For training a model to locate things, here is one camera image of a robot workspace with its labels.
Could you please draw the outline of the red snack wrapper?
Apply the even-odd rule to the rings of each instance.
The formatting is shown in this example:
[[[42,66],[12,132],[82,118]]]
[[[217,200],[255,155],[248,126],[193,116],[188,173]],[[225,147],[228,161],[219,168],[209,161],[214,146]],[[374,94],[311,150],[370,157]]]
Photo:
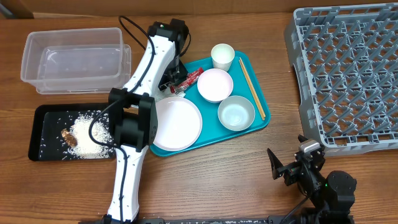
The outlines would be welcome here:
[[[170,87],[170,92],[171,93],[180,93],[185,91],[188,87],[190,87],[191,85],[193,85],[199,78],[199,76],[204,72],[204,69],[202,69],[201,67],[198,70],[195,70],[192,73],[189,73],[187,75],[187,79],[182,82],[181,84],[177,85],[177,86],[171,86]]]

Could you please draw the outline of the white round plate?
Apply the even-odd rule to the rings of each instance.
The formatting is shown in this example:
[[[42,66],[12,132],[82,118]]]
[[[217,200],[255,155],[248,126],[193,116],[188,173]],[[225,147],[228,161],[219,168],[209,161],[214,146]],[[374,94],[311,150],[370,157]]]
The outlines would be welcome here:
[[[190,147],[200,136],[203,126],[201,113],[190,100],[178,96],[156,103],[158,128],[154,145],[165,151],[181,151]]]

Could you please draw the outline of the grey bowl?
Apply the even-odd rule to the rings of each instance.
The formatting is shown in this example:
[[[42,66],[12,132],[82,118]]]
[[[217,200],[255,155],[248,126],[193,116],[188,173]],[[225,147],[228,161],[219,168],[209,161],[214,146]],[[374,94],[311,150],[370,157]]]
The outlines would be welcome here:
[[[252,103],[243,96],[229,96],[218,107],[220,123],[231,131],[242,131],[254,122],[256,112]]]

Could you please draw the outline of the white rice pile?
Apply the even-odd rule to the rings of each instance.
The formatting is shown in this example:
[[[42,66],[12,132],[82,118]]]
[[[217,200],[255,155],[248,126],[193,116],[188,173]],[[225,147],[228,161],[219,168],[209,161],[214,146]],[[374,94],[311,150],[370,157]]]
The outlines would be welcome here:
[[[38,159],[40,161],[62,161],[75,159],[110,159],[114,149],[97,144],[112,144],[109,133],[109,118],[100,110],[87,111],[51,111],[44,116],[39,141]],[[78,141],[77,146],[70,147],[61,135],[67,129]]]

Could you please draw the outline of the brown food scrap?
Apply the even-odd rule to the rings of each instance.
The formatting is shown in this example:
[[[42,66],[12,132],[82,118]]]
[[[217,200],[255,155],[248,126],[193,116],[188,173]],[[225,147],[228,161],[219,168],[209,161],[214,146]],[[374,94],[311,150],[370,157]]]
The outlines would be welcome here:
[[[61,130],[61,135],[66,144],[70,147],[75,147],[78,144],[76,138],[67,129]]]

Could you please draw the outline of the white napkin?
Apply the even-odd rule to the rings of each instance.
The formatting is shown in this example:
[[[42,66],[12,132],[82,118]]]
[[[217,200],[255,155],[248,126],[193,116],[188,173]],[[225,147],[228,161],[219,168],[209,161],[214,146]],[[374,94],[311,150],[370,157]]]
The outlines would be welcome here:
[[[164,91],[156,91],[153,95],[155,102],[158,102],[164,98],[168,98],[168,97],[173,97],[173,96],[178,96],[178,97],[185,97],[185,92],[179,92],[179,93],[172,93],[170,88],[165,89]]]

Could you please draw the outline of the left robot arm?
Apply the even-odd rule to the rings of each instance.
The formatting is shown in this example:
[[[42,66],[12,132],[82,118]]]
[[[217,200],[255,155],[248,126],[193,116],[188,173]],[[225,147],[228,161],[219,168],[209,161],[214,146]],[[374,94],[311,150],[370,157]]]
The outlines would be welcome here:
[[[142,165],[157,133],[155,95],[187,78],[180,58],[186,53],[191,34],[183,20],[155,22],[143,32],[147,37],[144,55],[131,79],[109,92],[109,133],[112,143],[93,136],[94,118],[88,129],[90,139],[116,152],[116,175],[113,201],[100,223],[136,223],[139,217],[139,184]]]

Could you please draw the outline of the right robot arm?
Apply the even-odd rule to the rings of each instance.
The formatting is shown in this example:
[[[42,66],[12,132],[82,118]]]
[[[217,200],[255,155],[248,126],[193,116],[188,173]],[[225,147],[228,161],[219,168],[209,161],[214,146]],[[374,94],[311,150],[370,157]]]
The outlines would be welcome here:
[[[357,180],[341,170],[322,176],[325,146],[302,135],[298,140],[298,152],[290,164],[283,165],[270,149],[267,154],[272,178],[283,177],[287,186],[297,184],[305,198],[284,216],[270,215],[267,223],[353,223],[350,209],[355,202]]]

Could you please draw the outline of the grey dishwasher rack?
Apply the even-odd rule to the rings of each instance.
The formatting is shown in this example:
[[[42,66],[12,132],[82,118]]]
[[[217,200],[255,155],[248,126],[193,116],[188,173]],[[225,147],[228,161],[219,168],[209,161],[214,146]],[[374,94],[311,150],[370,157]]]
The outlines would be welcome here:
[[[397,4],[305,7],[284,32],[303,133],[329,156],[397,147]]]

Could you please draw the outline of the pink bowl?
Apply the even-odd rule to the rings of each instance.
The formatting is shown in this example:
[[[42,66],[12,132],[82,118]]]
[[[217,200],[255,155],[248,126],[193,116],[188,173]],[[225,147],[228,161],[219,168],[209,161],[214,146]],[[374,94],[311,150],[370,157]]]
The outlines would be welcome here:
[[[218,68],[204,71],[197,81],[198,92],[212,103],[219,103],[229,97],[233,87],[233,79],[229,73]]]

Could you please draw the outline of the white paper cup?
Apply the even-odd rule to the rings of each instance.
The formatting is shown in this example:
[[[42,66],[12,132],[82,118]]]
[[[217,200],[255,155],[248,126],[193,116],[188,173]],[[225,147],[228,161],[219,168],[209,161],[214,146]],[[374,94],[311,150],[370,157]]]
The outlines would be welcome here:
[[[217,44],[211,50],[213,67],[228,71],[235,57],[235,51],[228,44]]]

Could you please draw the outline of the teal serving tray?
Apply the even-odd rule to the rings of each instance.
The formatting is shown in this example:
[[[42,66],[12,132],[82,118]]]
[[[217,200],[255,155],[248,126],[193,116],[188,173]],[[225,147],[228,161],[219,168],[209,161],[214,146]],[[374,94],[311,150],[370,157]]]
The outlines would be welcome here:
[[[190,147],[183,149],[182,152],[191,151],[193,149],[197,149],[203,146],[207,146],[210,144],[235,138],[243,134],[257,131],[259,129],[265,128],[269,124],[271,120],[271,112],[267,105],[266,99],[264,98],[261,86],[252,68],[249,57],[245,53],[240,51],[235,51],[235,58],[228,71],[234,82],[232,94],[243,96],[247,98],[253,105],[256,104],[240,66],[240,60],[243,61],[249,78],[252,81],[254,90],[262,105],[262,109],[264,110],[265,118],[262,119],[260,113],[257,111],[254,122],[249,128],[243,131],[228,130],[220,123],[218,119],[218,104],[206,101],[202,96],[200,96],[197,85],[194,84],[185,92],[185,98],[190,100],[199,109],[203,121],[202,130],[195,143],[193,143]]]

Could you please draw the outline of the clear plastic bin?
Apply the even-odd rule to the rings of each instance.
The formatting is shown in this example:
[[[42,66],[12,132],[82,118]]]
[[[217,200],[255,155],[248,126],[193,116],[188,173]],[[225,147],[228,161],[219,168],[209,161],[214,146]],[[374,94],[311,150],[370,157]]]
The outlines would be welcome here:
[[[116,27],[31,32],[21,80],[42,95],[107,93],[130,79],[131,62]]]

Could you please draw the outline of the black plastic tray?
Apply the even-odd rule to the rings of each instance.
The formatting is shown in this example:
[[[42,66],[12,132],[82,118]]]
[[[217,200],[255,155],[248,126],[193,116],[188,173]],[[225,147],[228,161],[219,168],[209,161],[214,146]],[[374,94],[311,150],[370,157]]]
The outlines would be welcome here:
[[[113,148],[93,142],[89,126],[107,103],[41,105],[35,111],[28,157],[32,161],[110,159]]]

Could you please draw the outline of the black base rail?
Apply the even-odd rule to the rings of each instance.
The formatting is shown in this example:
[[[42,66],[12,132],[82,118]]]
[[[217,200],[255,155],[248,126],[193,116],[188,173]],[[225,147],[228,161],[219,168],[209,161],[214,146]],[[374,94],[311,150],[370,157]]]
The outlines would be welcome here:
[[[283,215],[271,215],[267,218],[216,218],[216,219],[185,219],[165,220],[163,218],[142,218],[136,224],[280,224]]]

